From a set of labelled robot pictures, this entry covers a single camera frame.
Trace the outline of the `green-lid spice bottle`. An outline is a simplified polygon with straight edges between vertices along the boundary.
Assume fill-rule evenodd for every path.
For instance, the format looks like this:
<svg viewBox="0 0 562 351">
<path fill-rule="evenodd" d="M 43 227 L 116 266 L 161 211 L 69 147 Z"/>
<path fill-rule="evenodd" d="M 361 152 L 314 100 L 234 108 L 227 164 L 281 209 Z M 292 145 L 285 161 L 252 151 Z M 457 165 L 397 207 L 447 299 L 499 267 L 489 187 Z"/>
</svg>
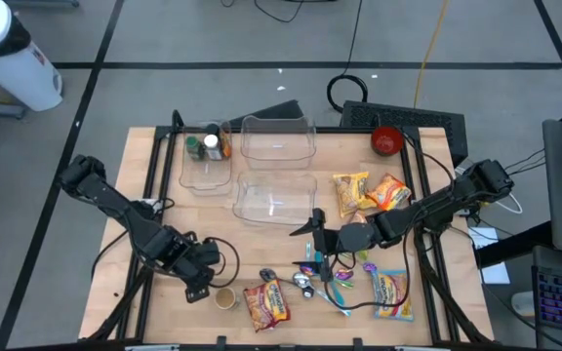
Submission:
<svg viewBox="0 0 562 351">
<path fill-rule="evenodd" d="M 185 150 L 193 161 L 205 160 L 205 146 L 197 136 L 188 136 L 185 139 Z"/>
</svg>

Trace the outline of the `plain steel spoon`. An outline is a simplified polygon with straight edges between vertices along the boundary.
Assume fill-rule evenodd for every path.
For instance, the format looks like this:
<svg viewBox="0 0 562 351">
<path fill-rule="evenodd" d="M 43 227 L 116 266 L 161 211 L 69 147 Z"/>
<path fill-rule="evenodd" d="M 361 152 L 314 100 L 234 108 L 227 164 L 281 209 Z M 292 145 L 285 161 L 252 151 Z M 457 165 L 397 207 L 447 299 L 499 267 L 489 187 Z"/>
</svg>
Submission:
<svg viewBox="0 0 562 351">
<path fill-rule="evenodd" d="M 288 280 L 288 279 L 284 279 L 284 278 L 280 278 L 274 270 L 270 269 L 270 268 L 262 268 L 259 272 L 261 278 L 265 281 L 265 282 L 271 282 L 273 280 L 277 280 L 279 282 L 284 282 L 287 284 L 290 284 L 292 286 L 295 285 L 295 282 L 293 280 Z"/>
</svg>

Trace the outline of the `white computer mouse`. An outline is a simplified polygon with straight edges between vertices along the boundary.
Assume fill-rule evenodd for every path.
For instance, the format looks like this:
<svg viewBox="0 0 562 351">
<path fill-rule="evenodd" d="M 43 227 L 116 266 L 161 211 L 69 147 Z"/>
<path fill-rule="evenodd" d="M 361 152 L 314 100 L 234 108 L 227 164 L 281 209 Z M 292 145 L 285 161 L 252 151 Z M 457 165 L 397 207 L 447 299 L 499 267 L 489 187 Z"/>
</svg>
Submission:
<svg viewBox="0 0 562 351">
<path fill-rule="evenodd" d="M 535 301 L 532 291 L 517 292 L 511 296 L 511 307 L 524 318 L 535 317 Z"/>
</svg>

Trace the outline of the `black angled panel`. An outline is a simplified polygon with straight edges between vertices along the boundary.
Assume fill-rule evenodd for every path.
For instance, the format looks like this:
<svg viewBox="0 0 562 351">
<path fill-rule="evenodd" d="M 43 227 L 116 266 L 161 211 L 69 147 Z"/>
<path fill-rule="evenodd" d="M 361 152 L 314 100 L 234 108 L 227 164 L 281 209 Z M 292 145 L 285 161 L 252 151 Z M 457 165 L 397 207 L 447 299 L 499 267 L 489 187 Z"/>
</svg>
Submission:
<svg viewBox="0 0 562 351">
<path fill-rule="evenodd" d="M 298 119 L 303 117 L 299 102 L 295 99 L 288 100 L 268 108 L 248 113 L 244 116 L 232 119 L 229 124 L 233 129 L 240 129 L 246 117 L 253 116 L 259 119 Z"/>
</svg>

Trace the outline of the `white-lid spice bottle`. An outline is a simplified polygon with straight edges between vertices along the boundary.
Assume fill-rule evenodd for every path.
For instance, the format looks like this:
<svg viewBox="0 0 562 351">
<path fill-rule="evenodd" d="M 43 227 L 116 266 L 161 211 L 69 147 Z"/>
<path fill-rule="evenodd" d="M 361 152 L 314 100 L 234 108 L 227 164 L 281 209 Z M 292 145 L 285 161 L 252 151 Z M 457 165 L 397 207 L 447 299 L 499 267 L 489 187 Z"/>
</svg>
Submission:
<svg viewBox="0 0 562 351">
<path fill-rule="evenodd" d="M 203 139 L 205 151 L 212 161 L 221 161 L 223 154 L 221 152 L 221 143 L 216 135 L 208 134 Z"/>
</svg>

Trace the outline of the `red ramen packet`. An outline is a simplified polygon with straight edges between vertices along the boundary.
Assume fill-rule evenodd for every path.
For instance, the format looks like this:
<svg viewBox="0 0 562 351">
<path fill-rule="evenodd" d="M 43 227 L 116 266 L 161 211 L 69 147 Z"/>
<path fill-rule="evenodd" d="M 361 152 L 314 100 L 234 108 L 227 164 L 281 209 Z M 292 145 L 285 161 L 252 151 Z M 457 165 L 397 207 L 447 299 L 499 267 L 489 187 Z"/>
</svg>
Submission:
<svg viewBox="0 0 562 351">
<path fill-rule="evenodd" d="M 243 290 L 255 332 L 273 329 L 291 320 L 291 311 L 278 279 Z"/>
</svg>

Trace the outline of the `black desk leg bar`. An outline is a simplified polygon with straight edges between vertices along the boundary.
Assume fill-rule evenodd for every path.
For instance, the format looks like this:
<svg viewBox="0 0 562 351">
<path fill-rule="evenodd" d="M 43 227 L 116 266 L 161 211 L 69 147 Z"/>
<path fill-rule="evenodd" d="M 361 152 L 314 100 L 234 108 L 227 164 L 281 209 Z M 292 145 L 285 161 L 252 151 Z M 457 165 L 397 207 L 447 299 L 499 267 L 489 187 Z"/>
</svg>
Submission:
<svg viewBox="0 0 562 351">
<path fill-rule="evenodd" d="M 536 246 L 554 248 L 550 221 L 478 249 L 476 251 L 476 263 L 480 268 L 493 266 L 530 254 Z"/>
</svg>

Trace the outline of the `red bowl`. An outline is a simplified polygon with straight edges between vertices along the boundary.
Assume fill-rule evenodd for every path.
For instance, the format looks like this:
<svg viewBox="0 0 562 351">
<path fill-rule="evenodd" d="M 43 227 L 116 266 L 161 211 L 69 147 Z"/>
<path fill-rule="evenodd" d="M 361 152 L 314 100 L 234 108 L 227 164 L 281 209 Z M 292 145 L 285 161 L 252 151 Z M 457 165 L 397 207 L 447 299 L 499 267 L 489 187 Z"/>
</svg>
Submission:
<svg viewBox="0 0 562 351">
<path fill-rule="evenodd" d="M 403 145 L 404 138 L 394 127 L 377 127 L 371 134 L 371 147 L 378 155 L 395 155 L 400 152 Z"/>
</svg>

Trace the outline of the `wide clear plastic bin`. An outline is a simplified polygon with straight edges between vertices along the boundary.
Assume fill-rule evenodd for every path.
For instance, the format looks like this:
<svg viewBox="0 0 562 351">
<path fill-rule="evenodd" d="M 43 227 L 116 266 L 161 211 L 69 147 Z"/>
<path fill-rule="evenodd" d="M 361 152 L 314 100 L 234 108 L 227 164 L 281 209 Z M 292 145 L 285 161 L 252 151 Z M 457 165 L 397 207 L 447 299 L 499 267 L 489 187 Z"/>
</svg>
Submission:
<svg viewBox="0 0 562 351">
<path fill-rule="evenodd" d="M 306 173 L 243 172 L 232 211 L 253 223 L 302 225 L 311 217 L 316 192 L 316 178 Z"/>
<path fill-rule="evenodd" d="M 300 170 L 316 154 L 316 128 L 305 118 L 242 121 L 240 151 L 254 170 Z"/>
</svg>

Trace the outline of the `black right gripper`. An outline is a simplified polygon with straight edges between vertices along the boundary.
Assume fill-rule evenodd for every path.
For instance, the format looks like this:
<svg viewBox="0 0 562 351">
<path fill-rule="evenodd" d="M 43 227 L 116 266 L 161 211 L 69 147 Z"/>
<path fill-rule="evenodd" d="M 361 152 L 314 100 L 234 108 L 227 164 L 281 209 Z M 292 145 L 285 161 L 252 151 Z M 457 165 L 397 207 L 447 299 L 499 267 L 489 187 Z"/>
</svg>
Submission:
<svg viewBox="0 0 562 351">
<path fill-rule="evenodd" d="M 323 261 L 293 261 L 300 272 L 307 276 L 320 276 L 322 282 L 332 282 L 333 273 L 329 263 L 329 256 L 354 251 L 354 224 L 342 226 L 339 230 L 325 228 L 326 216 L 323 210 L 316 208 L 312 218 L 290 236 L 312 233 L 315 249 L 323 256 Z"/>
</svg>

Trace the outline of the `narrow clear plastic bin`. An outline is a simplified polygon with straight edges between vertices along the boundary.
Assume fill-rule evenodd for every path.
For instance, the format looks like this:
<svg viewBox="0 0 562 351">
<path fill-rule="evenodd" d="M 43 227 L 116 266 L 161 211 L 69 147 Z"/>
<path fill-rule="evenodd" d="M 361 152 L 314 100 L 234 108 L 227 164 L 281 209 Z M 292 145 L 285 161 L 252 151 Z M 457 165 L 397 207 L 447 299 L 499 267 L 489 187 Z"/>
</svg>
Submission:
<svg viewBox="0 0 562 351">
<path fill-rule="evenodd" d="M 221 161 L 212 161 L 206 153 L 204 161 L 193 161 L 185 150 L 185 139 L 194 136 L 203 142 L 204 137 L 209 134 L 206 127 L 212 123 L 219 124 L 228 130 L 231 140 L 231 157 L 223 158 Z M 183 128 L 180 185 L 193 194 L 201 196 L 226 193 L 231 181 L 232 153 L 232 134 L 228 121 L 212 120 L 185 126 Z"/>
</svg>

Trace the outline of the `black-lid orange spice bottle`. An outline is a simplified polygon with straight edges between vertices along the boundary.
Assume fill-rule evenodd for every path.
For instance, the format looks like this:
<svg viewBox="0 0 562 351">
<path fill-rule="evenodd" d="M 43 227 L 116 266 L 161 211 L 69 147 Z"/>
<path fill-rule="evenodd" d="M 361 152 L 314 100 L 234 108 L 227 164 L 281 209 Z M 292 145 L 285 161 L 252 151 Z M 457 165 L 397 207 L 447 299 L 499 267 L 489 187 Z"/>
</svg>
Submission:
<svg viewBox="0 0 562 351">
<path fill-rule="evenodd" d="M 231 140 L 229 132 L 226 128 L 222 127 L 219 124 L 212 123 L 206 127 L 206 131 L 211 134 L 215 133 L 216 136 L 219 138 L 220 143 L 220 150 L 223 155 L 224 159 L 228 159 L 231 157 Z"/>
</svg>

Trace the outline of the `blue ramen packet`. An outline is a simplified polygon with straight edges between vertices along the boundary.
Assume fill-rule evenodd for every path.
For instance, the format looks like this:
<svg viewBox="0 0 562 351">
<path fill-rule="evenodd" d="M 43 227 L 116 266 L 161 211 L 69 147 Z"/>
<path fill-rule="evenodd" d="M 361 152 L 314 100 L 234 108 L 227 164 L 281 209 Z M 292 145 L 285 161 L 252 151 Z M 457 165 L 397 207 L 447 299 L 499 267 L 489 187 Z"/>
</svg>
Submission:
<svg viewBox="0 0 562 351">
<path fill-rule="evenodd" d="M 411 299 L 407 295 L 408 275 L 405 270 L 377 270 L 371 273 L 375 300 L 375 317 L 414 321 Z"/>
</svg>

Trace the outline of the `white trash can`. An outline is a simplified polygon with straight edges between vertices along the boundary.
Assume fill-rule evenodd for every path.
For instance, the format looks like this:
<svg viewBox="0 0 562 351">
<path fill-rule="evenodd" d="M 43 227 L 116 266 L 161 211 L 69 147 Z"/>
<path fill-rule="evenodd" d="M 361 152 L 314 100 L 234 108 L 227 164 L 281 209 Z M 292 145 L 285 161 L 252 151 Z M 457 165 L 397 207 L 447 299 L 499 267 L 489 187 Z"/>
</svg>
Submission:
<svg viewBox="0 0 562 351">
<path fill-rule="evenodd" d="M 62 102 L 60 73 L 3 0 L 0 0 L 0 86 L 37 112 Z"/>
</svg>

